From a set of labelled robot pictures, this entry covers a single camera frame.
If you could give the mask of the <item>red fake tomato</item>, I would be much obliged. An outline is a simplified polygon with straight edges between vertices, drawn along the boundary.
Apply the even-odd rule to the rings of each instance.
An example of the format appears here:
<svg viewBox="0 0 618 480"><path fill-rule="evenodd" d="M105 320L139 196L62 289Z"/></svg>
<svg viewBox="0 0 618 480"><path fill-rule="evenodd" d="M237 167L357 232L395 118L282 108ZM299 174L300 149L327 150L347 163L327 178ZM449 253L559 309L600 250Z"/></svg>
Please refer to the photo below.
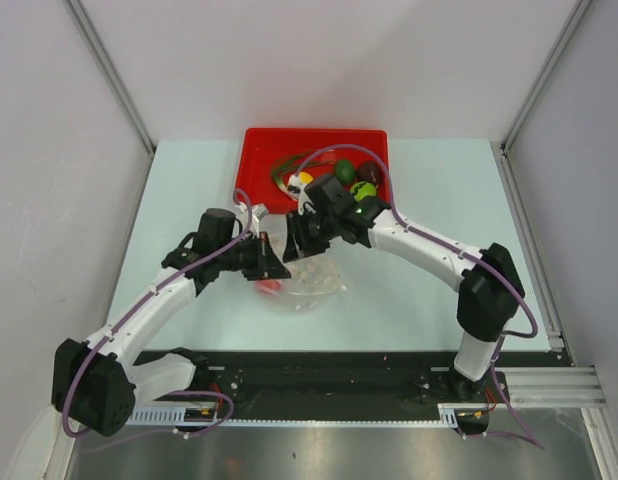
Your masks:
<svg viewBox="0 0 618 480"><path fill-rule="evenodd" d="M260 280L256 284L256 290L264 295L280 295L283 284L279 280Z"/></svg>

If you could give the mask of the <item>clear zip top bag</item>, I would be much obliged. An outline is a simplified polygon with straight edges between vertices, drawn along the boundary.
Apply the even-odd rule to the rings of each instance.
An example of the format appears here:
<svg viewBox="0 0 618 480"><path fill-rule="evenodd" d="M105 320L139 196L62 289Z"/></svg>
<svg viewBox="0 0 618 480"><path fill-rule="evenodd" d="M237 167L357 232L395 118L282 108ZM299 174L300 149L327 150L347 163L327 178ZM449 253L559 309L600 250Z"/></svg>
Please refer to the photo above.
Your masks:
<svg viewBox="0 0 618 480"><path fill-rule="evenodd" d="M342 283L339 271L327 254L304 258L286 264L292 277L279 280L283 284L280 295L264 295L263 298L292 311L315 308L327 298L344 294L347 287Z"/></svg>

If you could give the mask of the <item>yellow fake lemon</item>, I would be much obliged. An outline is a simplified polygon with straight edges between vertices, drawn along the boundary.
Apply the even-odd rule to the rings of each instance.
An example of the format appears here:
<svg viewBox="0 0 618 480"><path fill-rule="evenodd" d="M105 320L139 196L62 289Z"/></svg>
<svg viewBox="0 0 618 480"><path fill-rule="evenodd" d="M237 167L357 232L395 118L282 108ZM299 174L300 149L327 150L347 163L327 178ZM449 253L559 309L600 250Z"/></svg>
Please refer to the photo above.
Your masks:
<svg viewBox="0 0 618 480"><path fill-rule="evenodd" d="M314 180L314 177L304 171L292 174L288 179L288 186L294 188L304 188Z"/></svg>

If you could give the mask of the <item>green fake ball fruit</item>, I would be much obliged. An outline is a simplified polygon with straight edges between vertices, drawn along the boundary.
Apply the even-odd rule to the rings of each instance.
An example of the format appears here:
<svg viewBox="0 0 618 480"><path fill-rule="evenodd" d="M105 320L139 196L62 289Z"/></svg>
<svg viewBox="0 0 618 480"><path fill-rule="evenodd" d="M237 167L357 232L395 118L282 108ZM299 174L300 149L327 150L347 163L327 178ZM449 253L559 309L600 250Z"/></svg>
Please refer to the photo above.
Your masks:
<svg viewBox="0 0 618 480"><path fill-rule="evenodd" d="M360 202L366 197L376 197L377 187L368 181L358 181L350 187L350 193L356 202Z"/></svg>

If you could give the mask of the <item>dark green fake lime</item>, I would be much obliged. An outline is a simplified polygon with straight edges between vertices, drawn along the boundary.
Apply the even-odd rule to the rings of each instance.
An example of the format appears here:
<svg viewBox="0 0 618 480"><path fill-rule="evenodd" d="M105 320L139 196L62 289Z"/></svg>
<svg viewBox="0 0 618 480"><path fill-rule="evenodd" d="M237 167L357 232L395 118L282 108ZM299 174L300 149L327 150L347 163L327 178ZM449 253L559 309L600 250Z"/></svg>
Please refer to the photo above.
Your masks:
<svg viewBox="0 0 618 480"><path fill-rule="evenodd" d="M333 173L342 185L351 185L356 179L356 167L346 158L335 162Z"/></svg>

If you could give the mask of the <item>green fake chive sprig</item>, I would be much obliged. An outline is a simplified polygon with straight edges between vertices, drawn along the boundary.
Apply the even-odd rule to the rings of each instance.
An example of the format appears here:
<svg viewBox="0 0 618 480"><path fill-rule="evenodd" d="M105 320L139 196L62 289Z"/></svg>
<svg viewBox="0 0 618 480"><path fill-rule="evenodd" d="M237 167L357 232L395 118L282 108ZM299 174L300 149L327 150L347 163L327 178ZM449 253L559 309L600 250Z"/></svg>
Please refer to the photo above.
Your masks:
<svg viewBox="0 0 618 480"><path fill-rule="evenodd" d="M313 153L312 150L304 151L298 154L291 154L277 159L270 168L270 177L273 183L285 189L287 180L291 174L298 170L298 167ZM337 156L333 152L323 153L313 160L309 161L306 168L317 168L322 166L333 165Z"/></svg>

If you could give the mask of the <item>dark red fake fruit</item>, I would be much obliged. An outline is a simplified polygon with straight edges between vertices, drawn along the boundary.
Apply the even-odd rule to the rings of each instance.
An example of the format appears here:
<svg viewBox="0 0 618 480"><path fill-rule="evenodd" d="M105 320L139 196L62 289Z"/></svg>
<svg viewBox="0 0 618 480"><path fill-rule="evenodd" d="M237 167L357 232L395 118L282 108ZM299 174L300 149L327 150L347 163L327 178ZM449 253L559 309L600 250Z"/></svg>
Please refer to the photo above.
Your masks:
<svg viewBox="0 0 618 480"><path fill-rule="evenodd" d="M365 181L375 186L384 184L384 173L377 162L373 160L364 161L356 168L356 177L359 181Z"/></svg>

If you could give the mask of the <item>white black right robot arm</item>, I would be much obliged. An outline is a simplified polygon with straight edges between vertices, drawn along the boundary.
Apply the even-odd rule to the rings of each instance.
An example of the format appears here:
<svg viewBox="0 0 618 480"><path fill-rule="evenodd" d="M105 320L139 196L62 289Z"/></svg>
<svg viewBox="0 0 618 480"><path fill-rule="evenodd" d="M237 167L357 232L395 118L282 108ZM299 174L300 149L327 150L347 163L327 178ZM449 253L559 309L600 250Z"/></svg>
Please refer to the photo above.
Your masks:
<svg viewBox="0 0 618 480"><path fill-rule="evenodd" d="M332 174L289 184L297 207L286 215L286 263L324 253L335 239L393 254L434 275L458 295L463 330L450 367L452 393L473 401L486 389L486 374L509 321L525 297L510 252L494 243L477 249L409 223L375 195L356 199Z"/></svg>

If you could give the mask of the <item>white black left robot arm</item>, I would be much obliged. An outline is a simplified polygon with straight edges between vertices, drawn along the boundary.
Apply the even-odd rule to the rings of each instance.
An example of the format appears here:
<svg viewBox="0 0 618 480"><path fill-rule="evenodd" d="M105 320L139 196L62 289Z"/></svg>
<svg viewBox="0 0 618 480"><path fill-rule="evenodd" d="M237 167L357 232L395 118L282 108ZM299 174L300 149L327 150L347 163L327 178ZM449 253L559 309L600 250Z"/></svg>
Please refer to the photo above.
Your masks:
<svg viewBox="0 0 618 480"><path fill-rule="evenodd" d="M169 394L196 400L210 387L207 360L182 347L144 365L136 360L162 327L223 272L248 281L288 279L259 222L262 204L210 208L161 263L149 287L118 319L55 351L51 403L65 435L117 433L135 407Z"/></svg>

